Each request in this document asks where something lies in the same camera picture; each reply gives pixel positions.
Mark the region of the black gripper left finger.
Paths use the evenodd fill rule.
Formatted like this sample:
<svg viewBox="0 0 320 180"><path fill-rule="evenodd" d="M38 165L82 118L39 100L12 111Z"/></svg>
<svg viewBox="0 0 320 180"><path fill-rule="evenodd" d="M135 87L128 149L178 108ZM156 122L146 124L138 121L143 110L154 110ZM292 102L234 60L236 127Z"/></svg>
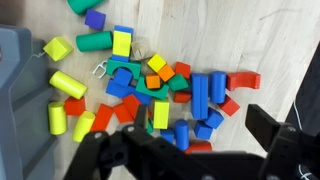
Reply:
<svg viewBox="0 0 320 180"><path fill-rule="evenodd" d="M148 119L147 106L139 105L134 122L126 125L122 129L122 133L131 142L134 142L136 144L143 143L145 137L147 136L147 133L145 130L145 124L147 119Z"/></svg>

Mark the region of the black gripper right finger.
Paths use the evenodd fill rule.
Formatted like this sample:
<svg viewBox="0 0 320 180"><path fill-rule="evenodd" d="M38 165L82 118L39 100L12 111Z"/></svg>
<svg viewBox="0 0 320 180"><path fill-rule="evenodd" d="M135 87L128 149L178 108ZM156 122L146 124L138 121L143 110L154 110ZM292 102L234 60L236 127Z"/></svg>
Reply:
<svg viewBox="0 0 320 180"><path fill-rule="evenodd" d="M260 180L294 180L301 161L301 131L274 120L257 104L249 104L245 126L267 152Z"/></svg>

